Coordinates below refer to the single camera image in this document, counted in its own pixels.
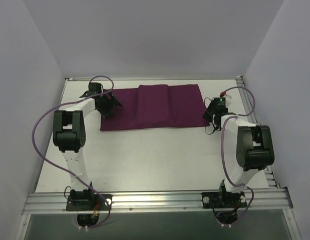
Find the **purple cloth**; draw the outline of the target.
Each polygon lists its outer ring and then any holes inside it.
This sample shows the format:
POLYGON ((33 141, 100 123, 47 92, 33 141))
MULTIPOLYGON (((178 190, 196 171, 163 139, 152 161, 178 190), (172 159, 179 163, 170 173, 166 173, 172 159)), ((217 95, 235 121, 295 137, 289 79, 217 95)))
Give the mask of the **purple cloth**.
POLYGON ((197 84, 140 85, 112 93, 122 107, 113 110, 114 116, 101 119, 102 132, 209 125, 203 118, 205 105, 197 84))

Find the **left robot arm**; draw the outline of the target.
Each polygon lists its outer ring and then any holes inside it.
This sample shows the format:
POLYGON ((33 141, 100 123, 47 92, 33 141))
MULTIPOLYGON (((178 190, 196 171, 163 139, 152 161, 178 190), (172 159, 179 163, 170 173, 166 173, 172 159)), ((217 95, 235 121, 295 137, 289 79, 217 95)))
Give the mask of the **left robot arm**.
POLYGON ((100 83, 90 82, 79 101, 64 110, 54 111, 53 143, 62 153, 71 172, 70 201, 77 201, 85 210, 95 205, 96 194, 91 190, 92 182, 83 155, 86 143, 84 118, 94 111, 98 111, 105 119, 111 118, 116 107, 121 108, 122 104, 110 89, 104 89, 100 83))

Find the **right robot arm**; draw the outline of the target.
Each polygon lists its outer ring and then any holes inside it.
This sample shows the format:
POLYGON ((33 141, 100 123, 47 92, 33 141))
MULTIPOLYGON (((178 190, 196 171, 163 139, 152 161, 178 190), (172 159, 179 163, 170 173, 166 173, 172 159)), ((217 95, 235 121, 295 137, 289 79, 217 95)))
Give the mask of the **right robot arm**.
POLYGON ((217 200, 226 207, 234 202, 234 194, 242 192, 256 174, 274 163, 271 130, 267 125, 256 125, 230 113, 225 97, 213 98, 203 118, 213 124, 215 131, 221 131, 221 158, 226 179, 224 189, 217 193, 217 200), (226 131, 236 136, 237 164, 231 172, 227 171, 225 163, 226 131))

